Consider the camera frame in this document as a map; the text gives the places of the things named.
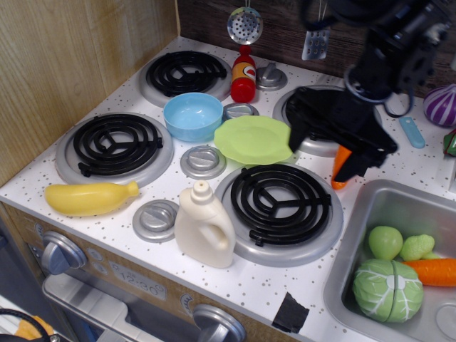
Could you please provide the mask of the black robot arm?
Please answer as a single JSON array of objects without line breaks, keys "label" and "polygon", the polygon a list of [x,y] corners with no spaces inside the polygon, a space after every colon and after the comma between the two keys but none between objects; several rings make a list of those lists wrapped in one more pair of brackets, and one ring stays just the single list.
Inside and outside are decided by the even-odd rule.
[{"label": "black robot arm", "polygon": [[344,73],[343,91],[326,97],[320,90],[300,87],[286,106],[291,150],[312,130],[323,133],[350,151],[333,174],[335,181],[346,182],[380,167],[398,149],[375,118],[375,107],[394,93],[412,96],[432,75],[437,49],[451,26],[450,13],[443,1],[329,1],[329,16],[311,22],[310,5],[303,1],[300,8],[309,31],[337,22],[368,29],[361,57]]}]

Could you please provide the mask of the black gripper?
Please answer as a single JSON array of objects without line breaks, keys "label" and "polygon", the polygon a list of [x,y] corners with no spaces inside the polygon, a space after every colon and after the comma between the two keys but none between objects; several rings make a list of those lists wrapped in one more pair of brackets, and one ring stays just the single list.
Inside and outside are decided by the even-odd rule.
[{"label": "black gripper", "polygon": [[336,176],[347,182],[364,176],[370,167],[380,167],[398,149],[397,143],[375,118],[375,106],[357,99],[349,91],[336,92],[334,100],[322,91],[300,87],[288,101],[289,147],[296,152],[302,142],[317,130],[349,149],[352,154]]}]

